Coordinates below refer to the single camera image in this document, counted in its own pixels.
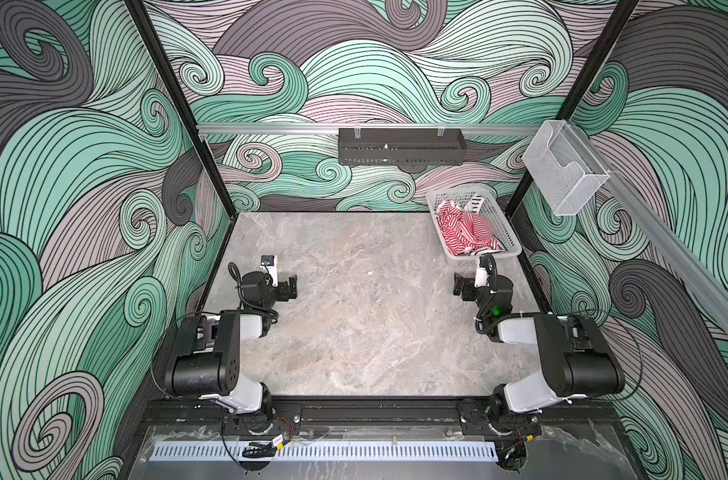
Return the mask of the red white striped tank top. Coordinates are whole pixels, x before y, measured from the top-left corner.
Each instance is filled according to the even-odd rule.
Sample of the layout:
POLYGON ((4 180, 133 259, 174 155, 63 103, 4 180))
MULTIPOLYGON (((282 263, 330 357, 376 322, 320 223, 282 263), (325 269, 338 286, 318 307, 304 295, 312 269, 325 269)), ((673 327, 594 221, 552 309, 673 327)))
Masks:
POLYGON ((444 244, 453 256, 502 251, 491 223, 477 213, 442 201, 436 211, 436 220, 444 244))

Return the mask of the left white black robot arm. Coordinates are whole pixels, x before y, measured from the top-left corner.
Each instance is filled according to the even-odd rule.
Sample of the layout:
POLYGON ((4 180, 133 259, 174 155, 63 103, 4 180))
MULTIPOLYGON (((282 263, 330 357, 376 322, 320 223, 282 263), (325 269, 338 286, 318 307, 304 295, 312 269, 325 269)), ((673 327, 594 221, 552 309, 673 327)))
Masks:
POLYGON ((236 415, 270 421, 274 416, 267 386, 241 369, 241 346, 264 338, 279 321, 278 303, 297 298, 297 277, 281 281, 277 259, 263 255, 257 270, 243 274, 231 262, 238 306, 217 313, 187 315, 173 332, 162 391, 173 398, 212 401, 236 415))

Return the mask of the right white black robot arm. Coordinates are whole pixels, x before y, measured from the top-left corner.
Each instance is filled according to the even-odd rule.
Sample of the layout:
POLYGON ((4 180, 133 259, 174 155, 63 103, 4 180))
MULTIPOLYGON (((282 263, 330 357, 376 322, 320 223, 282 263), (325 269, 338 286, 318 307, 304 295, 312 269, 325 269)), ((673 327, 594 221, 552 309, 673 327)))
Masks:
POLYGON ((495 343, 534 346, 539 366, 526 377, 497 386, 490 416, 540 411, 564 401, 618 394, 625 375, 596 322, 582 314, 515 313, 512 281, 501 275, 481 282, 455 274, 453 294, 477 307, 474 328, 495 343))

